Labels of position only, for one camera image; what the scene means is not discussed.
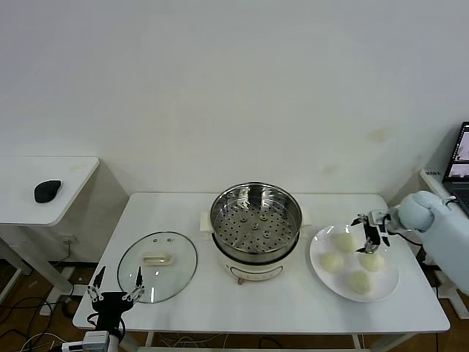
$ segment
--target wooden floor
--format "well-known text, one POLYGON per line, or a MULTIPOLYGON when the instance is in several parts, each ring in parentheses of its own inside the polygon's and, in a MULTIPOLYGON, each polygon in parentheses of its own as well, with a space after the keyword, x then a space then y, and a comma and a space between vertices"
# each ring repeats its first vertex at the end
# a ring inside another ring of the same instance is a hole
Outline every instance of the wooden floor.
MULTIPOLYGON (((8 282, 13 274, 14 269, 7 265, 0 265, 0 289, 8 282)), ((93 268, 77 268, 73 274, 71 281, 73 283, 86 284, 94 272, 93 268)), ((433 285, 432 275, 429 275, 430 283, 433 285)), ((37 296, 44 297, 51 289, 51 285, 46 282, 37 272, 33 272, 29 276, 22 276, 8 298, 3 302, 2 306, 11 307, 22 298, 37 296)), ((463 296, 465 303, 469 306, 469 298, 463 296)), ((447 300, 440 300, 448 318, 451 321, 451 330, 445 333, 438 334, 439 348, 437 350, 436 334, 421 334, 413 337, 407 342, 397 346, 393 352, 460 352, 469 351, 469 320, 459 320, 454 310, 447 300)), ((19 307, 26 307, 39 304, 39 299, 30 299, 23 302, 19 307)), ((73 312, 78 306, 78 302, 71 302, 67 305, 73 312)), ((2 324, 0 324, 0 336, 9 331, 10 329, 17 329, 19 332, 25 334, 28 330, 31 319, 34 317, 33 324, 30 328, 29 336, 42 332, 49 324, 48 317, 42 317, 34 314, 35 309, 16 309, 2 324)), ((0 309, 0 322, 7 316, 9 309, 0 309)), ((84 332, 73 326, 72 320, 66 318, 60 309, 55 309, 51 319, 51 325, 48 329, 64 340, 77 341, 82 340, 84 332)), ((146 334, 143 333, 130 333, 132 336, 144 344, 146 334)), ((210 334, 192 334, 189 335, 194 340, 204 340, 213 335, 210 334)), ((226 335, 221 335, 213 338, 212 340, 199 344, 200 347, 221 348, 224 343, 226 335)), ((366 335, 364 336, 365 346, 369 348, 371 344, 378 339, 379 335, 366 335)), ((154 346, 166 346, 171 344, 171 341, 176 341, 180 338, 178 334, 156 334, 153 340, 154 346)), ((35 352, 45 352, 51 346, 54 337, 43 337, 36 346, 35 352)), ((25 343, 25 338, 21 335, 10 332, 7 335, 0 337, 0 351, 13 352, 19 351, 21 346, 25 343)), ((186 343, 185 347, 196 347, 193 343, 186 343)), ((227 348, 353 348, 352 338, 349 336, 295 336, 295 335, 269 335, 263 338, 262 335, 229 335, 226 340, 227 348)))

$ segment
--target laptop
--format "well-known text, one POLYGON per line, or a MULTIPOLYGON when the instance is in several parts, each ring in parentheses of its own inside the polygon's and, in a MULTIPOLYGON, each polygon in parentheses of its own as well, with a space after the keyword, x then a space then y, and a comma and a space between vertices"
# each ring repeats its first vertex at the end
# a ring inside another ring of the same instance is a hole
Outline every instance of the laptop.
POLYGON ((469 216, 469 122, 462 123, 443 186, 457 198, 459 206, 469 216))

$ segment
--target laptop screen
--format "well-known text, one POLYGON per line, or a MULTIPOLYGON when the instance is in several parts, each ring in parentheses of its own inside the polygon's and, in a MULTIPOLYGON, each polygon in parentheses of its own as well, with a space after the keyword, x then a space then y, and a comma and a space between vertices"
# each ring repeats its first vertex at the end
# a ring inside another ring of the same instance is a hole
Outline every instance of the laptop screen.
POLYGON ((469 182, 469 122, 462 124, 444 180, 469 182))

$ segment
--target steamed bun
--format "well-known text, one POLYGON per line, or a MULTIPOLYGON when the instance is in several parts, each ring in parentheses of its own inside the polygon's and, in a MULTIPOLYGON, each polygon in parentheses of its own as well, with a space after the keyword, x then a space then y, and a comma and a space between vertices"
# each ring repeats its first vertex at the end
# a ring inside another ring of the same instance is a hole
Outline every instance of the steamed bun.
POLYGON ((354 271, 348 276, 349 286, 357 293, 365 295, 372 290, 369 276, 365 271, 354 271))
POLYGON ((334 252, 321 254, 320 262, 324 270, 330 273, 337 273, 344 267, 344 259, 334 252))
POLYGON ((384 269, 384 257, 381 254, 361 254, 361 265, 368 271, 381 271, 384 269))
POLYGON ((352 253, 358 248, 355 237, 349 233, 336 235, 334 243, 338 249, 345 253, 352 253))

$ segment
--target electrical outlet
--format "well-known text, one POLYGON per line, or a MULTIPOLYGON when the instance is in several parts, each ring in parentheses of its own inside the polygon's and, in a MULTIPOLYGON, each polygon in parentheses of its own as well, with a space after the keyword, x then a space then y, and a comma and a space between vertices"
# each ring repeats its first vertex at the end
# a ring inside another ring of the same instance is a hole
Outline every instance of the electrical outlet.
POLYGON ((78 240, 74 235, 59 235, 62 243, 78 243, 78 240))

